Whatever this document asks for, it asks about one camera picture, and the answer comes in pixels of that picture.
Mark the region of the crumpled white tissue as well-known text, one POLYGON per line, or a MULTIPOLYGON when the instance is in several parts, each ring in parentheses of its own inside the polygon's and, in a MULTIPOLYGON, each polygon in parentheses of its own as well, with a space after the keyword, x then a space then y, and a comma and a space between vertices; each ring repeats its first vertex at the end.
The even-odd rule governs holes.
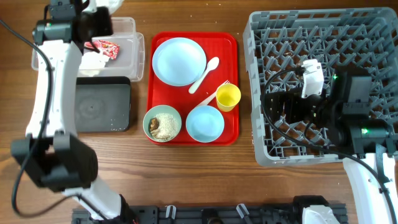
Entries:
POLYGON ((82 75, 93 77, 100 73, 108 61, 109 57, 104 54, 96 52, 84 53, 81 58, 79 72, 82 75))

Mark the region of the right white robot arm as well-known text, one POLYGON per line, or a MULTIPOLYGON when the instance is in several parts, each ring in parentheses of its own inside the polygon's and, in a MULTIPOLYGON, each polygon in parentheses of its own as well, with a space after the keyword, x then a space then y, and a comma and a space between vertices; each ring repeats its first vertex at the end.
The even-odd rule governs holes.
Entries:
POLYGON ((264 117, 274 131, 298 146, 342 158, 353 189, 358 220, 397 223, 397 190, 386 174, 394 165, 397 136, 383 119, 369 117, 372 77, 367 69, 339 66, 332 76, 330 94, 323 90, 306 94, 303 87, 261 95, 264 117), (334 149, 302 142, 284 133, 274 123, 285 114, 288 123, 307 121, 326 128, 334 149))

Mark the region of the green bowl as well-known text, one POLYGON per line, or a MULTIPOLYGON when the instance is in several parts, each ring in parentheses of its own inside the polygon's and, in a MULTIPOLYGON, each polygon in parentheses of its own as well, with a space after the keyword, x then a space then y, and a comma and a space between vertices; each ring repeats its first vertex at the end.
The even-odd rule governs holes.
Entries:
POLYGON ((181 130, 181 128, 182 128, 182 119, 181 119, 180 113, 179 113, 175 108, 173 108, 173 107, 171 107, 171 106, 169 106, 169 105, 158 105, 158 106, 155 106, 155 107, 151 108, 151 109, 146 113, 146 115, 144 116, 143 123, 142 123, 144 132, 145 132, 146 136, 147 136, 150 140, 152 140, 152 141, 154 141, 154 142, 156 142, 156 143, 169 142, 169 141, 173 140, 174 138, 176 138, 177 136, 175 136, 174 138, 172 138, 172 139, 169 140, 169 141, 160 142, 160 141, 156 141, 156 140, 150 135, 150 132, 149 132, 149 121, 150 121, 150 119, 154 118, 155 115, 157 115, 157 114, 159 114, 159 113, 168 113, 168 114, 171 114, 172 116, 174 116, 174 117, 177 119, 177 121, 178 121, 178 123, 179 123, 179 125, 180 125, 180 130, 181 130))

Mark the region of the red serving tray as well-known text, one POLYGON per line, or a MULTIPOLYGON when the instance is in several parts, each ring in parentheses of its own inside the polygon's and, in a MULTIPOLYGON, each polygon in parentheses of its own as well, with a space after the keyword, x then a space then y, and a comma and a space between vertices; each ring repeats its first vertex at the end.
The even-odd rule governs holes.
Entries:
POLYGON ((210 143, 199 143, 188 135, 185 120, 188 112, 199 103, 210 97, 224 81, 229 81, 238 86, 238 46, 236 39, 224 32, 160 32, 152 39, 151 60, 154 59, 155 50, 167 40, 182 37, 193 40, 204 50, 206 58, 219 57, 219 67, 210 72, 210 77, 205 78, 203 84, 193 95, 188 93, 188 87, 172 87, 163 83, 156 77, 150 65, 148 76, 147 111, 158 105, 169 105, 177 110, 182 117, 183 127, 177 137, 169 142, 155 142, 160 146, 227 146, 235 142, 239 136, 239 106, 230 112, 221 112, 224 117, 226 129, 221 137, 210 143))

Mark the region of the clear plastic waste bin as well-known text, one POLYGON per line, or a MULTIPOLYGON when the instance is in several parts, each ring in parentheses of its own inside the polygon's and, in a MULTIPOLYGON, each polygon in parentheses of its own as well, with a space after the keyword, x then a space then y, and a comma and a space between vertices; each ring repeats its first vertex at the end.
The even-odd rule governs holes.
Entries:
MULTIPOLYGON (((142 79, 144 73, 144 37, 136 32, 136 24, 131 17, 112 18, 113 35, 95 37, 93 40, 106 40, 120 46, 115 60, 109 59, 98 75, 93 77, 127 77, 132 82, 142 79)), ((95 52, 84 48, 83 54, 95 52)), ((78 73, 79 77, 89 77, 78 73)))

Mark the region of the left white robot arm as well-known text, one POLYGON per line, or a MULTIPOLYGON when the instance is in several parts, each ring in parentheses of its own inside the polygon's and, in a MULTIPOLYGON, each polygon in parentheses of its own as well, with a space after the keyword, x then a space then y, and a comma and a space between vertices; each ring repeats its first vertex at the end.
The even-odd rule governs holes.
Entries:
POLYGON ((29 45, 39 55, 34 110, 25 138, 11 154, 40 188, 75 199, 92 220, 137 223, 125 198, 98 175, 95 151, 79 140, 75 93, 85 44, 113 34, 111 14, 95 1, 51 1, 36 23, 29 45))

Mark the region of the yellow plastic cup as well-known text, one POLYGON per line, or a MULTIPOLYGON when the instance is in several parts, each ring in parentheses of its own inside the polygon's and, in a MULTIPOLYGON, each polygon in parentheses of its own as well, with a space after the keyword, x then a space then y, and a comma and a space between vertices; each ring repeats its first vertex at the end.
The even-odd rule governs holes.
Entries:
POLYGON ((216 103, 221 111, 229 112, 233 110, 240 99, 240 89, 232 83, 223 84, 216 91, 216 103))

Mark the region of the black mounting rail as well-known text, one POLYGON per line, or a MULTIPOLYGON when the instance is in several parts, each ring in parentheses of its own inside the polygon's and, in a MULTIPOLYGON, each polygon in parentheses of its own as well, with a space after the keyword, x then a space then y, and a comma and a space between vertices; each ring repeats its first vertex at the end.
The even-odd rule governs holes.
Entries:
MULTIPOLYGON (((331 204, 338 223, 348 224, 346 205, 331 204)), ((156 206, 132 206, 142 224, 168 224, 166 208, 156 206)), ((298 210, 292 204, 268 204, 263 206, 248 206, 249 218, 253 223, 298 223, 298 210)), ((195 224, 205 223, 206 218, 218 217, 223 223, 244 223, 235 207, 178 207, 173 223, 195 224)), ((96 223, 84 209, 74 209, 72 224, 96 223)))

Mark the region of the black waste tray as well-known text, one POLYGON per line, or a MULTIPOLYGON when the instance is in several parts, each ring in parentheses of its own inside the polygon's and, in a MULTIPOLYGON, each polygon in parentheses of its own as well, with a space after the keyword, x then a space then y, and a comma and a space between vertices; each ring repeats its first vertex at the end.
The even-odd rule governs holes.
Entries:
POLYGON ((129 129, 131 81, 127 77, 80 77, 76 81, 75 124, 79 133, 129 129))

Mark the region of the red snack wrapper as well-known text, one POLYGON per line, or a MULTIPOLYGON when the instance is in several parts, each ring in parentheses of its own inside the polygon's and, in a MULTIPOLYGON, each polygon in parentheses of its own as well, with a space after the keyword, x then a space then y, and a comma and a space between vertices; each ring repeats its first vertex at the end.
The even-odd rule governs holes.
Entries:
POLYGON ((101 53, 112 60, 115 60, 120 51, 120 46, 113 42, 106 40, 93 40, 91 42, 85 42, 84 48, 101 53))

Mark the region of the light blue bowl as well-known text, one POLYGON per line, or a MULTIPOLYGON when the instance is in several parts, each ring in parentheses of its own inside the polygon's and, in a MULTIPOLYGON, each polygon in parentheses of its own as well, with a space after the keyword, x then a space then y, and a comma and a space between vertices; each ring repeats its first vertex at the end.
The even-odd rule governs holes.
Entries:
POLYGON ((224 131, 224 117, 209 105, 197 106, 189 112, 185 127, 189 136, 201 143, 217 140, 224 131))

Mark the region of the white plastic fork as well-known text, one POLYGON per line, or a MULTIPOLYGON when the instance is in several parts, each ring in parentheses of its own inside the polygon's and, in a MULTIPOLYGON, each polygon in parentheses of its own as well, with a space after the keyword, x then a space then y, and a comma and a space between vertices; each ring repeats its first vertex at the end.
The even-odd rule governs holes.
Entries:
MULTIPOLYGON (((219 87, 221 87, 222 85, 225 84, 229 84, 230 81, 226 80, 224 83, 222 83, 219 87)), ((208 96, 207 98, 205 98, 201 103, 198 104, 198 106, 204 106, 204 105, 208 105, 215 97, 216 97, 216 92, 218 89, 216 89, 215 92, 213 92, 210 96, 208 96)))

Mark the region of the white plastic spoon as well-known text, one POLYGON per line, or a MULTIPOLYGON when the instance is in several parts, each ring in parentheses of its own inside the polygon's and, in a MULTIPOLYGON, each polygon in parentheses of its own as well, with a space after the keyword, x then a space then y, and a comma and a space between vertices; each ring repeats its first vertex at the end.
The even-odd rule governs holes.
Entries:
POLYGON ((201 85, 201 83, 203 82, 203 80, 205 79, 205 77, 208 75, 209 72, 215 70, 218 65, 220 63, 220 59, 218 57, 213 57, 208 63, 207 66, 205 68, 205 71, 203 72, 203 74, 201 75, 201 77, 195 81, 191 87, 188 89, 189 94, 194 94, 199 86, 201 85))

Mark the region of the rice and food scraps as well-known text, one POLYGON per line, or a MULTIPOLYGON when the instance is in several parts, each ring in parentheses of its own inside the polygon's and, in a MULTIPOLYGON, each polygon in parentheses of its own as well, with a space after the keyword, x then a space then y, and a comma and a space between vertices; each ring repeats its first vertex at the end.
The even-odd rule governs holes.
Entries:
POLYGON ((160 142, 169 141, 180 131, 177 119, 168 113, 159 113, 149 121, 150 135, 160 142))

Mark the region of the grey dishwasher rack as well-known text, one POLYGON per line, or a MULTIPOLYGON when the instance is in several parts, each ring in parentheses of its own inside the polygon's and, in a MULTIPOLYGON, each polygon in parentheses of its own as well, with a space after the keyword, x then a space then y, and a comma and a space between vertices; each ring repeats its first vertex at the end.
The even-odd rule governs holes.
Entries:
MULTIPOLYGON (((329 90, 335 67, 363 67, 373 78, 370 117, 397 127, 397 13, 389 7, 256 11, 243 33, 246 71, 251 88, 251 122, 256 162, 264 167, 299 166, 336 162, 334 154, 307 149, 281 136, 265 120, 263 91, 287 91, 300 87, 294 73, 273 74, 317 59, 329 90)), ((299 141, 328 144, 327 131, 308 128, 304 122, 275 122, 284 133, 299 141)))

